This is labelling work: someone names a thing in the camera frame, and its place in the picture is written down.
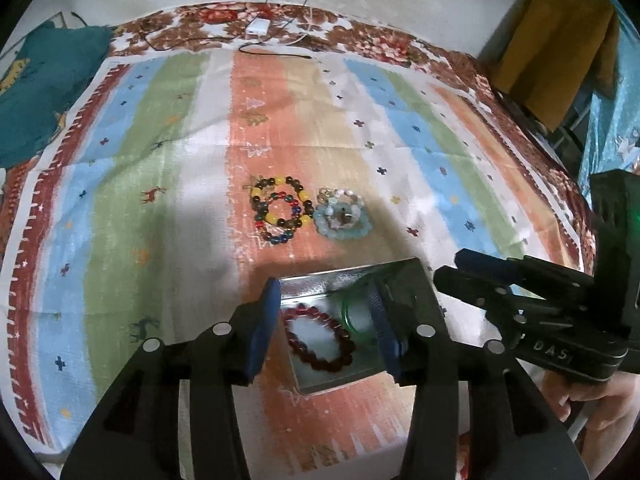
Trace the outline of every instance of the striped cloth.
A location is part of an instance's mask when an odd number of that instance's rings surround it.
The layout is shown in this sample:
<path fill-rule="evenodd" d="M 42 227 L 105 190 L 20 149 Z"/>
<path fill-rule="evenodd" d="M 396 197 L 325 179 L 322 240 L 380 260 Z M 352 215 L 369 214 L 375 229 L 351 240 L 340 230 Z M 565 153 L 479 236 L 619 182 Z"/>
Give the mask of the striped cloth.
<path fill-rule="evenodd" d="M 0 272 L 0 392 L 45 456 L 73 444 L 141 340 L 194 338 L 270 276 L 411 256 L 431 271 L 460 248 L 584 267 L 558 190 L 472 92 L 425 73 L 330 52 L 152 53 L 108 59 L 68 117 L 26 177 Z M 308 227 L 266 244 L 248 193 L 276 174 L 313 194 L 356 190 L 372 232 L 335 242 Z M 456 339 L 495 335 L 481 310 L 440 300 Z M 369 464 L 392 476 L 413 389 L 379 374 L 299 396 L 281 343 L 234 391 L 252 478 L 385 453 Z"/>

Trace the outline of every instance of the white power adapter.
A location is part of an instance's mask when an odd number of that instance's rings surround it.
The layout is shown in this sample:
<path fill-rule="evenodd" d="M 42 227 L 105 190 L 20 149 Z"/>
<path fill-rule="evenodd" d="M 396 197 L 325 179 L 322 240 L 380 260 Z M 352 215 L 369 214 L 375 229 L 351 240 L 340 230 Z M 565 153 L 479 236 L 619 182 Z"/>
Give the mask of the white power adapter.
<path fill-rule="evenodd" d="M 267 35 L 267 32 L 269 31 L 269 25 L 271 25 L 270 20 L 267 20 L 265 18 L 255 18 L 251 23 L 249 23 L 249 25 L 246 26 L 244 33 L 261 38 Z"/>

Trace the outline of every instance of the silver screw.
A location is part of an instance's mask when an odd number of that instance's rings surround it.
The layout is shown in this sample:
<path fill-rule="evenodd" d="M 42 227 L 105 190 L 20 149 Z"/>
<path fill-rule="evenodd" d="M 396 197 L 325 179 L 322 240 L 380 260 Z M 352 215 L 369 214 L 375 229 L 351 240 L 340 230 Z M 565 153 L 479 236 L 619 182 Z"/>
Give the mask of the silver screw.
<path fill-rule="evenodd" d="M 486 344 L 486 347 L 492 354 L 501 354 L 504 352 L 504 345 L 497 339 L 491 339 L 491 341 Z"/>
<path fill-rule="evenodd" d="M 160 348 L 159 339 L 147 339 L 144 343 L 142 343 L 142 349 L 145 352 L 155 352 L 159 348 Z"/>
<path fill-rule="evenodd" d="M 436 329 L 431 325 L 418 325 L 415 331 L 422 337 L 433 337 L 436 335 Z"/>
<path fill-rule="evenodd" d="M 225 321 L 222 323 L 216 323 L 213 326 L 213 333 L 215 335 L 227 335 L 229 332 L 231 332 L 231 325 Z"/>

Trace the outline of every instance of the green stripe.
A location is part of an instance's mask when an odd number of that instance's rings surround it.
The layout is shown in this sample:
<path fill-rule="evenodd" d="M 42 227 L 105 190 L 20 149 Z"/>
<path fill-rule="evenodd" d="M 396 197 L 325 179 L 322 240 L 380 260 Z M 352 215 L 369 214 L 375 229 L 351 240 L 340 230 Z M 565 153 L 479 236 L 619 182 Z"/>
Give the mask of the green stripe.
<path fill-rule="evenodd" d="M 431 105 L 425 102 L 407 81 L 396 73 L 388 71 L 385 73 L 396 93 L 406 105 L 429 123 L 433 137 L 442 152 L 447 154 L 450 164 L 455 168 L 463 186 L 471 196 L 473 204 L 496 247 L 504 256 L 521 258 L 524 252 L 522 243 L 516 241 L 518 240 L 517 232 L 503 210 L 500 200 L 487 185 L 484 175 L 478 171 L 474 157 L 467 151 L 456 134 L 439 120 L 431 109 Z"/>
<path fill-rule="evenodd" d="M 96 191 L 92 217 L 94 238 L 84 276 L 85 327 L 97 398 L 100 399 L 132 352 L 139 346 L 133 325 L 160 320 L 163 276 L 170 265 L 165 238 L 174 227 L 171 213 L 179 164 L 175 143 L 182 137 L 206 54 L 169 57 L 150 81 L 127 131 L 115 167 Z M 151 150 L 155 142 L 168 140 Z M 143 191 L 166 188 L 153 203 Z M 140 265 L 138 258 L 148 262 Z M 162 332 L 146 324 L 147 336 Z"/>

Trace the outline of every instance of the human hand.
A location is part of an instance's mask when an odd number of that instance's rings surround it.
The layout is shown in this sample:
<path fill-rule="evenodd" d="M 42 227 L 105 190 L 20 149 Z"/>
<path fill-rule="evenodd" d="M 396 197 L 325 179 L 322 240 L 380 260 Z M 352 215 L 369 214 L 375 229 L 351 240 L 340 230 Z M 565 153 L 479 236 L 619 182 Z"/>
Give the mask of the human hand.
<path fill-rule="evenodd" d="M 545 372 L 540 387 L 551 409 L 563 422 L 571 413 L 571 400 L 597 400 L 586 424 L 582 459 L 596 478 L 613 460 L 634 427 L 640 412 L 640 376 L 616 372 L 606 384 L 570 383 L 554 372 Z"/>

